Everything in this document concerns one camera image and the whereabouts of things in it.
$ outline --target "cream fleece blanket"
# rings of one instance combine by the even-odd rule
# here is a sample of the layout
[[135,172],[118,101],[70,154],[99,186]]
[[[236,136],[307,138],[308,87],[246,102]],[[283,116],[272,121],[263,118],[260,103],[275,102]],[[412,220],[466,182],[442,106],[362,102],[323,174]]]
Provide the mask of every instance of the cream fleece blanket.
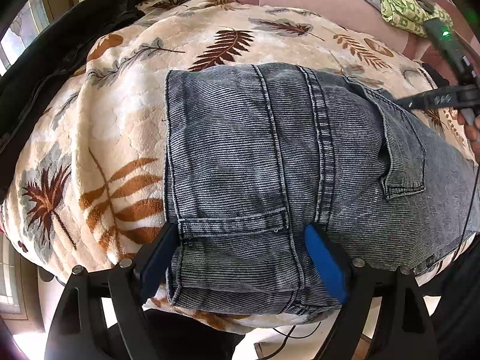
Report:
[[[18,252],[63,281],[77,264],[102,270],[133,256],[164,224],[169,70],[287,62],[343,74],[397,97],[432,88],[417,63],[313,12],[235,0],[147,0],[139,8],[146,15],[99,39],[86,66],[54,97],[1,207],[0,227]],[[453,110],[418,116],[473,158]],[[168,304],[164,287],[148,305],[238,333],[309,321],[308,315],[183,310]]]

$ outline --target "denim fabric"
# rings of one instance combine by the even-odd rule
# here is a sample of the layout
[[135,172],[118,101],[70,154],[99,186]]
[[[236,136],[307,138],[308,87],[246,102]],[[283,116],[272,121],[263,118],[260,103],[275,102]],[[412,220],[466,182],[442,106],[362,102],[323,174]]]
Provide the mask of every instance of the denim fabric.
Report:
[[[413,115],[343,76],[289,64],[171,71],[169,301],[233,314],[337,307],[306,251],[317,222],[374,267],[428,270],[459,242],[474,168]],[[479,228],[475,199],[467,235]]]

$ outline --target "wire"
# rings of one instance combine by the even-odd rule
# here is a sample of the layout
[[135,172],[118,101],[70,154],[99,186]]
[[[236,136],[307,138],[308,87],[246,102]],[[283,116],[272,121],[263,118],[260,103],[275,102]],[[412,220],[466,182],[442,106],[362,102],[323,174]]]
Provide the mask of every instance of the wire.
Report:
[[[315,330],[313,332],[311,332],[310,334],[308,335],[304,335],[303,337],[293,337],[293,336],[290,336],[290,338],[294,338],[294,339],[297,339],[297,340],[300,340],[302,338],[308,338],[310,337],[313,333],[315,333],[317,331],[317,329],[320,327],[320,323],[322,323],[322,321],[320,321],[317,325],[317,327],[315,328]],[[273,330],[275,330],[275,332],[277,332],[278,334],[281,334],[281,335],[284,335],[285,337],[287,336],[285,333],[282,333],[280,332],[279,330],[276,330],[275,328],[273,328]]]
[[462,248],[463,239],[465,237],[465,231],[467,230],[467,225],[469,224],[469,219],[470,219],[470,213],[472,212],[473,201],[475,200],[475,192],[477,190],[477,183],[479,181],[479,174],[480,174],[480,164],[477,167],[477,175],[475,176],[475,183],[473,184],[472,198],[470,200],[469,212],[466,214],[465,226],[463,226],[462,237],[460,237],[460,243],[458,244],[457,250],[455,251],[455,254],[453,255],[452,261],[450,261],[450,264],[455,261],[455,259],[457,258],[458,252],[460,252],[460,249]]
[[287,343],[288,339],[290,338],[290,335],[293,333],[293,330],[296,328],[297,326],[295,325],[294,327],[292,327],[290,329],[290,331],[287,333],[287,335],[285,336],[285,339],[283,340],[282,342],[282,345],[280,345],[280,348],[278,348],[275,352],[273,352],[272,354],[268,355],[268,356],[265,356],[265,357],[260,357],[258,358],[258,360],[268,360],[268,359],[271,359],[273,356],[277,356],[280,351],[282,349],[284,349],[285,347],[285,344]]

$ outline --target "screw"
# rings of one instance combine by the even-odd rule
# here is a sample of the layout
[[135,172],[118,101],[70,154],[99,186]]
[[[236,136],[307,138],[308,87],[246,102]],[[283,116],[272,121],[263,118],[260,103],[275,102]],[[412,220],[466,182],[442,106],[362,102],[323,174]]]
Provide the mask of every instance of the screw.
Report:
[[363,268],[365,266],[365,260],[364,259],[361,259],[359,257],[355,257],[353,260],[352,260],[352,263],[354,266],[356,266],[357,268]]
[[71,272],[74,274],[74,275],[79,275],[83,272],[83,267],[81,265],[76,265],[73,267],[73,269],[71,270]]
[[131,266],[132,260],[131,259],[123,259],[120,261],[120,268],[128,268]]
[[408,268],[406,265],[401,265],[400,272],[403,273],[404,275],[409,275],[411,272],[411,269]]

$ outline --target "hand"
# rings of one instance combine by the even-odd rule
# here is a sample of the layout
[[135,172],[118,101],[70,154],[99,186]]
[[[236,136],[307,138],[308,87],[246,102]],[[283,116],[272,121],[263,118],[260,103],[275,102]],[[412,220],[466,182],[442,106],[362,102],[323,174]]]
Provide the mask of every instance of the hand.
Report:
[[459,112],[457,116],[457,122],[460,125],[465,125],[465,135],[470,141],[472,151],[475,154],[475,159],[480,163],[480,142],[477,142],[477,138],[480,136],[480,116],[475,118],[475,125],[467,125],[465,117]]

